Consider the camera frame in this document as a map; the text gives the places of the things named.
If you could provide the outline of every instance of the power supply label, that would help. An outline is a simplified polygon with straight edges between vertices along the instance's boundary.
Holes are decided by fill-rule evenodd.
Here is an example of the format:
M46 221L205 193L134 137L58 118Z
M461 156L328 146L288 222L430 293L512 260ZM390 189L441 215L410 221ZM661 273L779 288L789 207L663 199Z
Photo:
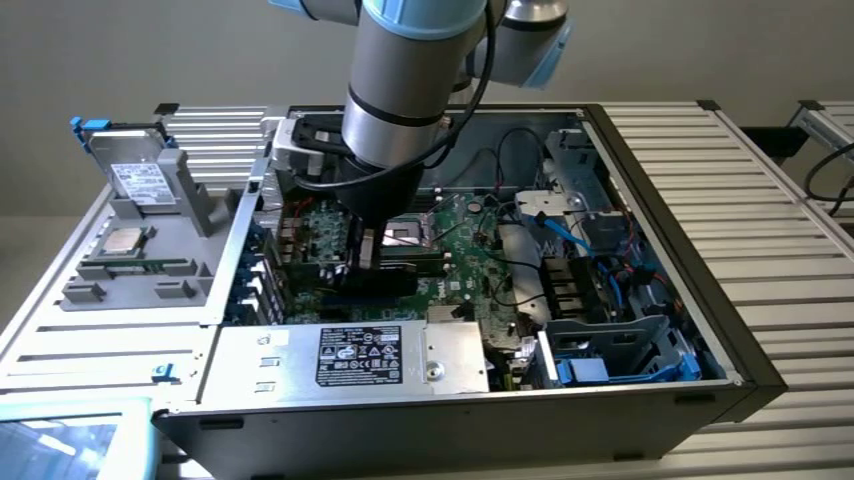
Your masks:
M402 383L400 327L320 330L316 382L321 387Z
M153 163L113 163L110 166L121 188L137 205L174 205L159 166Z

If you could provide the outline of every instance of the gray wall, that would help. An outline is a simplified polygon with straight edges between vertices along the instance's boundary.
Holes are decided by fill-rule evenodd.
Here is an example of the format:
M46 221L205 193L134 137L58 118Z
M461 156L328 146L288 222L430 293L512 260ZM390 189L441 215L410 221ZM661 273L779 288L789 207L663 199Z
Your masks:
M713 98L741 123L799 98L854 99L849 0L574 0L550 87L490 101ZM262 0L2 0L0 215L74 215L102 179L71 115L146 119L161 101L338 103L353 32Z

